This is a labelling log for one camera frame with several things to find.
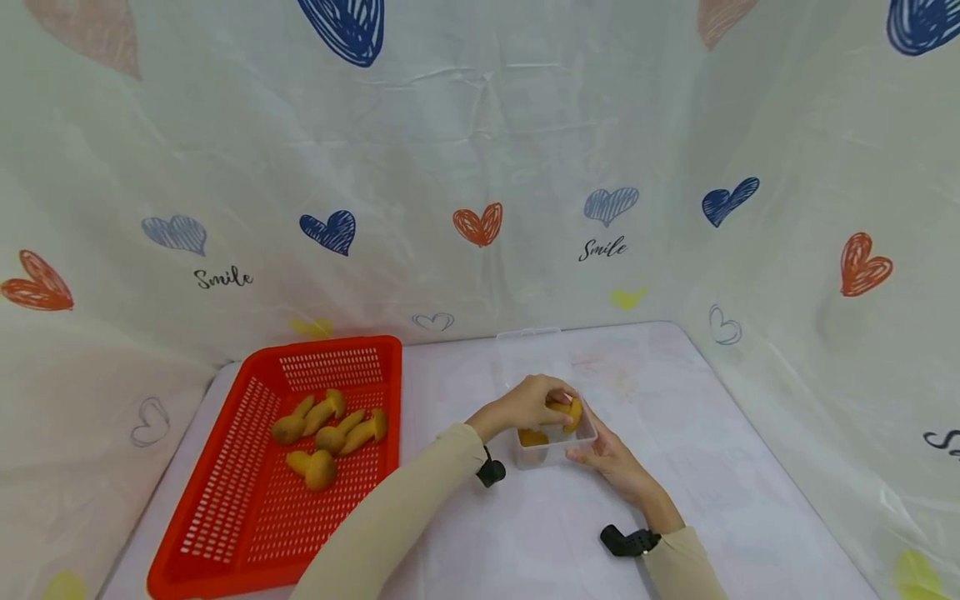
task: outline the forearm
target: forearm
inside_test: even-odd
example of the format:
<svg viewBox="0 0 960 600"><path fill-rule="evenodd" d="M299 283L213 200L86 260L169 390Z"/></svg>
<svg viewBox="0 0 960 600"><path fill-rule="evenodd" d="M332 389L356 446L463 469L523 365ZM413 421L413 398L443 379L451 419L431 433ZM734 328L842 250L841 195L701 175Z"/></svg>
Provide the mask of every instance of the forearm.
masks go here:
<svg viewBox="0 0 960 600"><path fill-rule="evenodd" d="M303 573L290 600L376 600L440 505L486 460L470 426L450 426L357 505Z"/></svg>
<svg viewBox="0 0 960 600"><path fill-rule="evenodd" d="M707 550L690 527L664 535L643 562L660 600L727 600Z"/></svg>

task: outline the black wrist tracker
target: black wrist tracker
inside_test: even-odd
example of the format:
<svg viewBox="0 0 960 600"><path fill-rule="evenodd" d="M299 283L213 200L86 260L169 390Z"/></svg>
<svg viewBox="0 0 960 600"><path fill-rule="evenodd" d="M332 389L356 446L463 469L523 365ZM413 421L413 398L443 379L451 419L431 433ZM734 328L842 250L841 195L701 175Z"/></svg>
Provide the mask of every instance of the black wrist tracker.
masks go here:
<svg viewBox="0 0 960 600"><path fill-rule="evenodd" d="M616 525L607 525L600 532L600 541L614 556L638 557L657 547L660 534L652 533L649 529L640 529L624 536Z"/></svg>
<svg viewBox="0 0 960 600"><path fill-rule="evenodd" d="M487 462L477 471L477 477L483 482L485 488L489 488L496 482L503 481L507 476L507 470L503 467L503 463L493 459L486 446L483 446L483 449L487 453Z"/></svg>

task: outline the human hand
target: human hand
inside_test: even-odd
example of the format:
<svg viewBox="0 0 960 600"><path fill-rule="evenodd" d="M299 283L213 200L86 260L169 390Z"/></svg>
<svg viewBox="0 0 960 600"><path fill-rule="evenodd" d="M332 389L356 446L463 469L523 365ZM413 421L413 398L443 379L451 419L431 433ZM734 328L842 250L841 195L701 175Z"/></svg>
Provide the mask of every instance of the human hand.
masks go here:
<svg viewBox="0 0 960 600"><path fill-rule="evenodd" d="M666 490L586 404L584 411L597 431L597 439L586 451L568 450L566 458L603 475L620 497L640 509L654 533L668 534L683 529L684 519Z"/></svg>
<svg viewBox="0 0 960 600"><path fill-rule="evenodd" d="M569 424L570 415L546 407L547 400L570 403L577 391L548 375L527 375L510 392L487 404L467 420L485 444L504 429L540 429L551 423Z"/></svg>

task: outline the clear plastic container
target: clear plastic container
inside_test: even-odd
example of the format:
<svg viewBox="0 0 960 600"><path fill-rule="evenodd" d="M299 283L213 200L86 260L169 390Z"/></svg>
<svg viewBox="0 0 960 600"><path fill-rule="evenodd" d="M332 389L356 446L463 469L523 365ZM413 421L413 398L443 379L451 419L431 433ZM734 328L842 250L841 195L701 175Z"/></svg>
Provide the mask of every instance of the clear plastic container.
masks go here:
<svg viewBox="0 0 960 600"><path fill-rule="evenodd" d="M501 333L496 336L496 349L500 359L498 376L502 378L504 392L513 389L527 375L543 373L559 377L575 387L583 396L580 401L587 405L588 390L575 380L564 335L557 327ZM511 432L517 468L564 463L567 450L586 449L597 439L596 429L586 411L573 433L565 434L562 425L545 425L540 431L546 434L548 443L526 447L520 444L517 432Z"/></svg>

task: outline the person's right hand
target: person's right hand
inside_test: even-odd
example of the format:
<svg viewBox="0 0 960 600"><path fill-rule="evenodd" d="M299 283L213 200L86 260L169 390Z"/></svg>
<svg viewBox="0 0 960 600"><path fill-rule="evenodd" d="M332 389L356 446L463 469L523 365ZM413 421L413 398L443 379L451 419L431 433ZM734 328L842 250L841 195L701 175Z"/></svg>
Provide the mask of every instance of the person's right hand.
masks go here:
<svg viewBox="0 0 960 600"><path fill-rule="evenodd" d="M566 458L603 475L620 497L643 512L654 533L668 534L683 529L684 520L669 494L590 407L585 404L584 408L597 430L597 439L586 451L568 450Z"/></svg>

